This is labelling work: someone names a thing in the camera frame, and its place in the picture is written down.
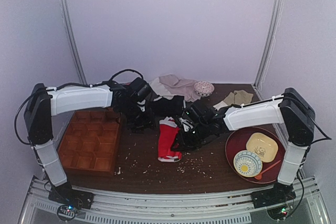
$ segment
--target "round red tray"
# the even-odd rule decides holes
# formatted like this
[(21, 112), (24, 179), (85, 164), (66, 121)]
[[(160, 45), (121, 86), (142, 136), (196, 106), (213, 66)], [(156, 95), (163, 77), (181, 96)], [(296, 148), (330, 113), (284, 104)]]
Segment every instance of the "round red tray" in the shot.
[[(240, 151), (246, 150), (246, 143), (249, 140), (250, 136), (254, 133), (263, 133), (266, 136), (274, 139), (275, 142), (277, 142), (279, 149), (278, 149), (278, 153), (275, 156), (274, 160), (270, 163), (263, 163), (262, 164), (262, 170), (265, 170), (267, 167), (271, 166), (272, 164), (276, 163), (277, 161), (281, 160), (281, 162), (279, 164), (277, 164), (275, 167), (273, 167), (272, 169), (268, 170), (267, 172), (263, 173), (263, 178), (261, 180), (256, 180), (254, 177), (252, 178), (248, 178), (248, 177), (244, 177), (242, 175), (240, 175), (239, 173), (237, 173), (237, 171), (234, 168), (234, 164), (233, 164), (233, 159), (236, 156), (236, 154)], [(226, 159), (229, 162), (231, 168), (244, 180), (250, 181), (252, 183), (255, 184), (270, 184), (273, 183), (277, 180), (278, 178), (278, 174), (280, 172), (281, 169), (281, 165), (282, 165), (282, 161), (284, 160), (284, 155), (285, 155), (285, 148), (283, 147), (282, 143), (280, 142), (280, 140), (272, 133), (270, 133), (267, 130), (264, 130), (262, 128), (258, 128), (258, 127), (247, 127), (247, 128), (243, 128), (240, 129), (238, 131), (235, 131), (234, 133), (232, 133), (229, 138), (226, 141), (226, 145), (225, 145), (225, 155), (226, 155)]]

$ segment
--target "white wall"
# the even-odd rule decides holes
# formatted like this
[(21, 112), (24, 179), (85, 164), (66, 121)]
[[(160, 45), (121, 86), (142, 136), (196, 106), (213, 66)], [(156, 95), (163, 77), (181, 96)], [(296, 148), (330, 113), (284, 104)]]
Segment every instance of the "white wall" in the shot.
[[(13, 120), (38, 82), (78, 81), (58, 0), (0, 0), (0, 206), (1, 223), (17, 223), (33, 174), (32, 150), (19, 143)], [(63, 120), (54, 125), (58, 133)], [(19, 132), (26, 140), (22, 117)]]
[(318, 124), (334, 139), (314, 144), (304, 166), (308, 175), (317, 178), (332, 223), (336, 223), (335, 14), (336, 0), (285, 0), (262, 84), (265, 98), (286, 87), (296, 88), (315, 109)]
[(68, 4), (88, 82), (134, 68), (147, 80), (174, 73), (212, 82), (253, 83), (273, 1), (68, 0)]

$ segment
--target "wooden divided box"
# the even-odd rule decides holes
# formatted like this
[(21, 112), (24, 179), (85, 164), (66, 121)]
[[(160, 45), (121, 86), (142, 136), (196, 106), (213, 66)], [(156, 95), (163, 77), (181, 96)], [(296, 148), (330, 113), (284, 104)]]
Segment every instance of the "wooden divided box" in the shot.
[(58, 154), (70, 174), (113, 176), (122, 120), (113, 111), (77, 111)]

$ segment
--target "spoon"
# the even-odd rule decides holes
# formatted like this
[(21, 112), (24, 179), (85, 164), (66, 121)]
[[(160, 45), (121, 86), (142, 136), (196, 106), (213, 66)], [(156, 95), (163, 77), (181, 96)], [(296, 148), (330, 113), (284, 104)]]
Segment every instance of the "spoon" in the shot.
[(256, 175), (254, 178), (256, 180), (261, 180), (262, 179), (262, 174), (264, 172), (267, 172), (268, 170), (272, 169), (274, 166), (276, 166), (277, 164), (279, 164), (281, 162), (281, 160), (279, 160), (278, 162), (272, 164), (270, 167), (268, 167), (267, 169), (263, 170), (261, 173), (259, 173), (258, 175)]

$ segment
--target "red cloth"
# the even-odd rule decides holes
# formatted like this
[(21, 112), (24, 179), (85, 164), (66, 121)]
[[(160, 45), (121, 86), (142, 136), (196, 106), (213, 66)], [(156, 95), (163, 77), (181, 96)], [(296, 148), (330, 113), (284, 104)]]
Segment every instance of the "red cloth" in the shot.
[(157, 149), (158, 160), (162, 162), (178, 162), (182, 158), (181, 152), (170, 150), (176, 138), (179, 128), (172, 118), (160, 121), (160, 137)]

